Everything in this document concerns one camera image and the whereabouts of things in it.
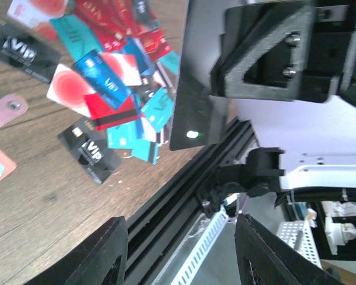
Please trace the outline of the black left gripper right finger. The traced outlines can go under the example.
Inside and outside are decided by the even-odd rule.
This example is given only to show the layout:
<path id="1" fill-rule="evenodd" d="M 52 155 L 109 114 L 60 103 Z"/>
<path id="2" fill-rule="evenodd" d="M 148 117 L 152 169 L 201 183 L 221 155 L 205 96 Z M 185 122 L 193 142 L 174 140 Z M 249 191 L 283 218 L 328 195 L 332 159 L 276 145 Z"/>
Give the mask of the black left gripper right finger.
<path id="1" fill-rule="evenodd" d="M 235 245 L 241 284 L 342 284 L 249 214 L 238 215 Z"/>

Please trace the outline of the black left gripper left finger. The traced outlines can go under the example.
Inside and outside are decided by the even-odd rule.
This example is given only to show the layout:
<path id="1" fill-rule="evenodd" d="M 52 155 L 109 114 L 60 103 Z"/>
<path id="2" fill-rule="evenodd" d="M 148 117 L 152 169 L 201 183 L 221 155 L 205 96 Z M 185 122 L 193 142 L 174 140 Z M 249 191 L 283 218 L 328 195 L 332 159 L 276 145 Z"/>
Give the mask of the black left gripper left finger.
<path id="1" fill-rule="evenodd" d="M 27 284 L 123 284 L 128 230 L 123 216 L 112 217 L 71 252 Z"/>

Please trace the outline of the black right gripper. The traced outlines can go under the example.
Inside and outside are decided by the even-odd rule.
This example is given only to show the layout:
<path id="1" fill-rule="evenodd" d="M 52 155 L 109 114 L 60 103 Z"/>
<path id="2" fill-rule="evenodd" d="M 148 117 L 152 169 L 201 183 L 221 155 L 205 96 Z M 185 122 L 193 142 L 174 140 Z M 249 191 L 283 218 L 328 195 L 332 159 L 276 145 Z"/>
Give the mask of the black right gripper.
<path id="1" fill-rule="evenodd" d="M 356 1 L 279 1 L 228 8 L 211 71 L 220 97 L 356 104 Z"/>

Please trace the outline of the black card back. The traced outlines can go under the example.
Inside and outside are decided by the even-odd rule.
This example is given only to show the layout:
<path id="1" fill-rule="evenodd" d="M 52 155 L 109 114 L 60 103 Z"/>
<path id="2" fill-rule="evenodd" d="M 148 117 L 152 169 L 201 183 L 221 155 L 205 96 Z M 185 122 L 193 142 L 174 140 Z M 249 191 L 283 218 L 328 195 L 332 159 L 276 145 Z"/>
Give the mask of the black card back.
<path id="1" fill-rule="evenodd" d="M 221 54 L 225 10 L 240 3 L 196 0 L 187 4 L 171 151 L 216 144 L 224 138 L 229 100 L 212 90 L 210 73 Z"/>

